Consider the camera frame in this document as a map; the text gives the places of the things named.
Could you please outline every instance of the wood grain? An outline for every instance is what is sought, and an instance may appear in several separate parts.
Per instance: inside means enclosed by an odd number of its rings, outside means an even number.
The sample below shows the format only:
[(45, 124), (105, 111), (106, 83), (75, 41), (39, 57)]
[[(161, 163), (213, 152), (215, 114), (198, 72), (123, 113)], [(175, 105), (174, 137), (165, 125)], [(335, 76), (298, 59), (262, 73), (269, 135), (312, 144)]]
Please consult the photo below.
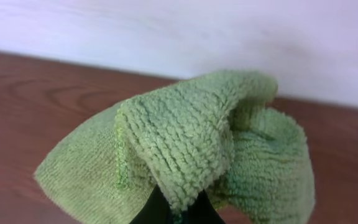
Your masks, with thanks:
[[(173, 82), (0, 54), (0, 224), (78, 223), (45, 198), (32, 177), (37, 165), (93, 114)], [(309, 138), (317, 192), (310, 223), (358, 224), (358, 111), (286, 99), (273, 106)], [(220, 214), (249, 223), (231, 207)]]

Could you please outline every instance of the green towel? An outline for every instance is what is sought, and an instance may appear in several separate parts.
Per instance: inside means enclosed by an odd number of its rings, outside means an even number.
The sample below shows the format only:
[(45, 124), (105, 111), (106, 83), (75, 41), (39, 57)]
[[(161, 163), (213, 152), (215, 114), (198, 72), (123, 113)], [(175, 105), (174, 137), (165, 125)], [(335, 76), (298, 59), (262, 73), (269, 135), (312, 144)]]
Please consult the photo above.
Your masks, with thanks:
[(155, 184), (173, 213), (206, 190), (254, 223), (306, 223), (314, 179), (306, 137), (265, 104), (276, 81), (222, 71), (120, 102), (56, 145), (35, 178), (46, 195), (86, 224), (129, 223)]

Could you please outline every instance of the wooden surface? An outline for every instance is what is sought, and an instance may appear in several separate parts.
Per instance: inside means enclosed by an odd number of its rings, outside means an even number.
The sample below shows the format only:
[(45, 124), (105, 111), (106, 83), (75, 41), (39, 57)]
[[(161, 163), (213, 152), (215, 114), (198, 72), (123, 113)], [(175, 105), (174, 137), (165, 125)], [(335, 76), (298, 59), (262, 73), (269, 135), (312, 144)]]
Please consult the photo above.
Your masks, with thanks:
[[(78, 223), (32, 178), (54, 145), (86, 118), (173, 81), (0, 54), (0, 224)], [(310, 223), (358, 224), (358, 111), (279, 99), (309, 137), (317, 205)], [(233, 208), (227, 223), (248, 223)]]

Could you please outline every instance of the green fabric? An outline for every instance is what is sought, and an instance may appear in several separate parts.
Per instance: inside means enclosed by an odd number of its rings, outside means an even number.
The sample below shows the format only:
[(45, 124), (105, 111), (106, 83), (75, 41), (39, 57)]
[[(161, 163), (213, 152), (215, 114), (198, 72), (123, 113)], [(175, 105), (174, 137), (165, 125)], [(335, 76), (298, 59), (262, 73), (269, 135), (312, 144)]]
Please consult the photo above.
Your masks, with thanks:
[(206, 190), (254, 223), (306, 223), (314, 180), (303, 130), (265, 108), (276, 81), (215, 72), (137, 95), (93, 116), (35, 173), (46, 195), (87, 224), (127, 224), (155, 184), (173, 213)]

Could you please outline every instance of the towel fold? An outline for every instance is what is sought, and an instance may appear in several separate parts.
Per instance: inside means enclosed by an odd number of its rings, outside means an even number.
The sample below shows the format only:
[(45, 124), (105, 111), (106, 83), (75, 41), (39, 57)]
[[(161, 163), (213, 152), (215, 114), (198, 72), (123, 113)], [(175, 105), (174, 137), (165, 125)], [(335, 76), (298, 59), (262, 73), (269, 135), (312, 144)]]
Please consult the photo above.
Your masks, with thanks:
[(48, 154), (35, 178), (83, 223), (126, 224), (157, 184), (173, 213), (207, 191), (254, 223), (306, 223), (314, 180), (306, 137), (265, 104), (276, 81), (222, 71), (137, 95), (85, 121)]

